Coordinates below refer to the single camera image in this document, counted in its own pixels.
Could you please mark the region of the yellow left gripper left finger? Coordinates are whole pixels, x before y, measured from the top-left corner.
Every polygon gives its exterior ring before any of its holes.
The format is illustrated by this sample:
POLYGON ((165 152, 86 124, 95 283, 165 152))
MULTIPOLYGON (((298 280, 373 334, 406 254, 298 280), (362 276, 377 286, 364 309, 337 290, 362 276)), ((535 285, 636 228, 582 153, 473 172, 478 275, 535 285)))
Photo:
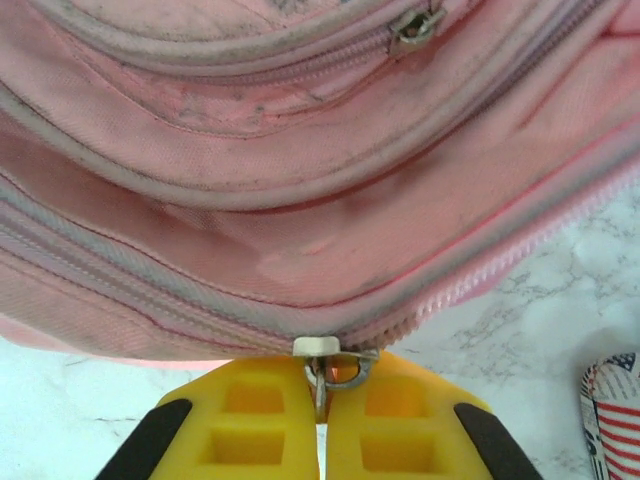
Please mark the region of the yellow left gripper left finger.
POLYGON ((166 394, 95 480, 319 480, 301 361, 229 362, 166 394))

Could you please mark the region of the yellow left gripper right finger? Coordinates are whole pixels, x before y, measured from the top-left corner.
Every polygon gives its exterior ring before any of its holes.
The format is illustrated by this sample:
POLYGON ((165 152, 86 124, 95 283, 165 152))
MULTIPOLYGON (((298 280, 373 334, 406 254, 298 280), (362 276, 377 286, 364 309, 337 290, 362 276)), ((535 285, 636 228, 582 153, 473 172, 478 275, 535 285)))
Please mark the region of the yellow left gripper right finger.
POLYGON ((481 399, 389 352, 334 393, 325 480, 543 480, 481 399))

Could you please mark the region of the flag print pencil case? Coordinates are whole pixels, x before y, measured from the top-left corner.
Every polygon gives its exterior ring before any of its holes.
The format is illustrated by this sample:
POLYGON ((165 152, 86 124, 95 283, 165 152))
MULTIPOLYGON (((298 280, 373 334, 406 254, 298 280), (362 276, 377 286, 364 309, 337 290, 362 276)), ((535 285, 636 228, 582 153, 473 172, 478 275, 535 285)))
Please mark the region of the flag print pencil case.
POLYGON ((598 360, 582 375, 580 407, 595 480, 640 480, 640 353, 598 360))

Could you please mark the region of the pink student backpack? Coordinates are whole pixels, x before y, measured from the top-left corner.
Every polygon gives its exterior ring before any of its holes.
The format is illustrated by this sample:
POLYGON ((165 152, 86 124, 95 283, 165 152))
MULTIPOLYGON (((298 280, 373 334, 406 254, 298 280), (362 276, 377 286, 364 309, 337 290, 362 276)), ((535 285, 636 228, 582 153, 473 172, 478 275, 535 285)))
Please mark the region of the pink student backpack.
POLYGON ((386 347, 640 176, 640 0, 0 0, 0 336, 386 347))

